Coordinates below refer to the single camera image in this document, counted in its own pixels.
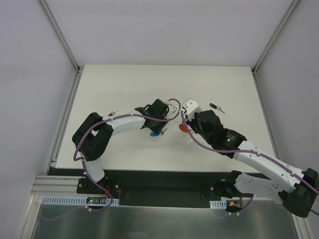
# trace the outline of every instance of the wire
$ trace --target wire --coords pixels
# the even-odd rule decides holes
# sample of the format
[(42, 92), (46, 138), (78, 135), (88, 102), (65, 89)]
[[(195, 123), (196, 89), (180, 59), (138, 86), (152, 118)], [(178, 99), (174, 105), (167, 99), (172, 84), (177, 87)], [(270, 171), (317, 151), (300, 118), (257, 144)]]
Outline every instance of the wire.
[(319, 213), (316, 212), (315, 210), (310, 209), (310, 211), (311, 211), (312, 213), (316, 214), (317, 216), (319, 216)]
[(231, 216), (231, 215), (239, 215), (240, 213), (242, 213), (243, 211), (245, 211), (245, 210), (251, 205), (251, 203), (252, 203), (252, 201), (253, 201), (253, 199), (254, 199), (254, 196), (255, 196), (254, 194), (251, 196), (249, 202), (243, 207), (242, 210), (240, 210), (240, 211), (238, 211), (238, 212), (236, 212), (236, 213), (228, 213), (228, 214), (225, 214), (225, 215), (223, 215), (223, 216), (221, 216), (221, 217), (219, 217), (219, 216), (214, 216), (214, 217), (217, 218), (217, 219), (222, 219), (222, 218), (225, 218), (225, 217)]
[[(306, 182), (303, 178), (301, 178), (300, 176), (298, 176), (297, 174), (293, 173), (292, 170), (290, 170), (289, 168), (287, 168), (286, 166), (282, 165), (281, 163), (279, 163), (278, 161), (274, 160), (273, 158), (263, 154), (263, 153), (258, 153), (258, 152), (255, 152), (255, 151), (250, 151), (250, 150), (219, 150), (219, 149), (214, 149), (214, 148), (209, 148), (207, 146), (205, 146), (204, 144), (200, 143), (195, 137), (194, 135), (192, 135), (192, 133), (190, 132), (188, 126), (187, 126), (187, 123), (186, 123), (186, 120), (185, 120), (185, 117), (183, 115), (183, 111), (180, 112), (180, 116), (181, 116), (181, 119), (183, 121), (183, 124), (185, 125), (186, 127), (186, 130), (189, 134), (189, 136), (193, 139), (193, 141), (195, 143), (197, 143), (199, 146), (201, 146), (202, 148), (205, 148), (209, 151), (213, 151), (213, 152), (217, 152), (217, 153), (252, 153), (252, 154), (258, 154), (270, 161), (272, 161), (273, 163), (275, 163), (276, 165), (280, 166), (281, 168), (285, 169), (288, 173), (290, 173), (291, 175), (293, 175), (294, 177), (296, 177), (298, 180), (300, 180), (301, 182), (303, 182), (304, 184), (306, 184), (311, 190), (313, 190), (317, 195), (319, 195), (319, 191), (314, 188), (312, 185), (310, 185), (308, 182)], [(314, 211), (314, 210), (311, 210), (311, 212), (315, 213), (316, 215), (319, 215), (318, 212)]]

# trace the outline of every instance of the purple cable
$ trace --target purple cable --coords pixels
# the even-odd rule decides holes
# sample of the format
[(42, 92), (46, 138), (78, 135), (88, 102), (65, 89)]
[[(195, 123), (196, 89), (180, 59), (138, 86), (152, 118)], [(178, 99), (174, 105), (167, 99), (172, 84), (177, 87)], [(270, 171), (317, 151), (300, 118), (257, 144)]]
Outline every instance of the purple cable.
[[(197, 143), (199, 146), (201, 146), (202, 148), (205, 148), (209, 151), (213, 151), (213, 152), (217, 152), (217, 153), (252, 153), (252, 154), (258, 154), (258, 152), (255, 151), (250, 151), (250, 150), (218, 150), (218, 149), (213, 149), (213, 148), (209, 148), (207, 146), (205, 146), (204, 144), (200, 143), (195, 137), (194, 135), (192, 135), (192, 133), (190, 132), (187, 124), (186, 124), (186, 120), (185, 117), (183, 115), (183, 112), (180, 112), (181, 115), (181, 119), (183, 121), (184, 126), (186, 127), (186, 130), (189, 134), (189, 136), (193, 139), (193, 141), (195, 143)], [(279, 163), (278, 161), (274, 160), (273, 158), (265, 155), (265, 154), (259, 154), (260, 156), (272, 161), (273, 163), (275, 163), (276, 165), (280, 166), (281, 168), (285, 169), (287, 172), (289, 172), (290, 174), (292, 173), (292, 170), (290, 170), (289, 168), (287, 168), (286, 166), (282, 165), (281, 163)], [(300, 180), (301, 182), (303, 182), (304, 184), (306, 184), (311, 190), (313, 190), (317, 195), (319, 195), (319, 191), (314, 188), (313, 186), (311, 186), (308, 182), (306, 182), (303, 178), (301, 178), (300, 176), (298, 176), (297, 174), (293, 174), (294, 177), (296, 177), (298, 180)]]
[[(252, 201), (253, 201), (253, 199), (254, 199), (254, 196), (255, 196), (255, 195), (253, 194), (253, 195), (251, 196), (249, 202), (243, 207), (242, 210), (240, 210), (240, 211), (237, 212), (237, 213), (241, 214), (243, 211), (245, 211), (245, 210), (249, 207), (249, 205), (251, 205), (251, 203), (252, 203)], [(214, 216), (214, 217), (217, 218), (217, 219), (223, 219), (223, 218), (225, 218), (225, 217), (227, 217), (227, 216), (237, 215), (237, 213), (225, 214), (225, 215), (223, 215), (223, 216), (221, 216), (221, 217), (218, 217), (218, 216)]]
[(65, 216), (68, 216), (69, 214), (71, 214), (73, 211), (75, 210), (78, 210), (80, 208), (85, 208), (85, 206), (79, 206), (79, 207), (76, 207), (76, 208), (73, 208), (72, 210), (68, 211), (67, 213), (65, 214), (62, 214), (60, 216), (57, 216), (55, 218), (45, 218), (43, 215), (42, 215), (42, 210), (43, 210), (43, 207), (41, 206), (40, 210), (39, 210), (39, 217), (44, 220), (44, 221), (55, 221), (57, 219), (60, 219), (62, 217), (65, 217)]
[(311, 211), (312, 213), (316, 214), (317, 216), (319, 216), (319, 213), (316, 212), (315, 210), (310, 209), (310, 211)]

